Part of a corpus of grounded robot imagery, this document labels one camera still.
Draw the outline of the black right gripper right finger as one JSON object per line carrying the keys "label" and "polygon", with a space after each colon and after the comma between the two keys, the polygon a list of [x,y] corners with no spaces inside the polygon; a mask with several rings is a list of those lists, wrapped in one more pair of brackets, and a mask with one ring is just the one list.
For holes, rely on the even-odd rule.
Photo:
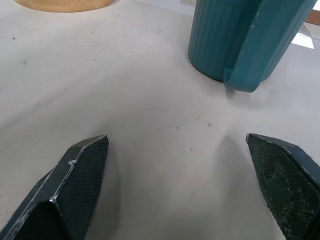
{"label": "black right gripper right finger", "polygon": [[246,136],[259,188],[286,240],[320,240],[320,166],[299,146]]}

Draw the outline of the white paper sheet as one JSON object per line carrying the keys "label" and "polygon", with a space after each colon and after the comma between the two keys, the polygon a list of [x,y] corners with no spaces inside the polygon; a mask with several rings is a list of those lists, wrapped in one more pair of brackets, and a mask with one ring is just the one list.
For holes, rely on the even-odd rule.
{"label": "white paper sheet", "polygon": [[309,35],[305,35],[303,33],[298,32],[293,40],[291,41],[292,44],[298,45],[301,47],[309,48],[309,49],[314,49],[314,44],[313,40]]}

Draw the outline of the teal ribbed plastic pitcher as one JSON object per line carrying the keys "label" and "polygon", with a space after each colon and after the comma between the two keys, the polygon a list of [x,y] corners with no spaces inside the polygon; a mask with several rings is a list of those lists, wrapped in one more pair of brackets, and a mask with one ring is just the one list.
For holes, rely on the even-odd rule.
{"label": "teal ribbed plastic pitcher", "polygon": [[254,92],[274,71],[317,0],[197,0],[190,63],[228,89]]}

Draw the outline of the round wooden board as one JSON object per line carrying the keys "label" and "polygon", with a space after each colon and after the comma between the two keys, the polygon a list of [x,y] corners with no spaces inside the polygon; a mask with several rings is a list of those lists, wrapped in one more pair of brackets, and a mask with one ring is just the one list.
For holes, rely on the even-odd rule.
{"label": "round wooden board", "polygon": [[85,12],[100,9],[115,0],[14,0],[23,7],[54,13]]}

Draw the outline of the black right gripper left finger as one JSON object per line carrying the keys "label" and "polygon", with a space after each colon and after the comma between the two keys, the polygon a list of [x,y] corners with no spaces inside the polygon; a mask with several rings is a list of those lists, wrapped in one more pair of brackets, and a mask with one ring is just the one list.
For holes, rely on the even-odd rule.
{"label": "black right gripper left finger", "polygon": [[0,231],[0,240],[84,240],[100,195],[106,135],[70,146],[31,189]]}

